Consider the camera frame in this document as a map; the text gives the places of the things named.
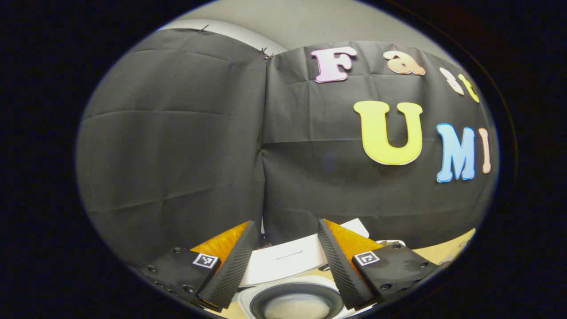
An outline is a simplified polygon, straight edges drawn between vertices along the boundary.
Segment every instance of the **blue letter m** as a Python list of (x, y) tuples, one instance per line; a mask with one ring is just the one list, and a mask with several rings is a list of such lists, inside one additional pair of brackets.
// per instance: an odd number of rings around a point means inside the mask
[(465, 180), (475, 177), (475, 131), (465, 127), (462, 144), (459, 143), (457, 133), (451, 124), (439, 124), (437, 132), (441, 134), (443, 140), (443, 164), (437, 174), (437, 182), (444, 183), (453, 179), (451, 162), (455, 170), (455, 179), (459, 179), (461, 172)]

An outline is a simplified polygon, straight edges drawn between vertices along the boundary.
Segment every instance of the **letter u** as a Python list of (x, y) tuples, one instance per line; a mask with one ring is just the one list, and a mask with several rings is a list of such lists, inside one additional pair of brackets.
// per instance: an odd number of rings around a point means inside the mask
[(399, 103), (397, 109), (405, 115), (408, 127), (408, 142), (396, 148), (388, 142), (386, 113), (388, 104), (379, 101), (362, 101), (354, 105), (360, 114), (362, 127), (362, 146), (374, 161), (385, 165), (405, 165), (413, 162), (421, 153), (422, 136), (420, 114), (421, 106), (414, 103)]

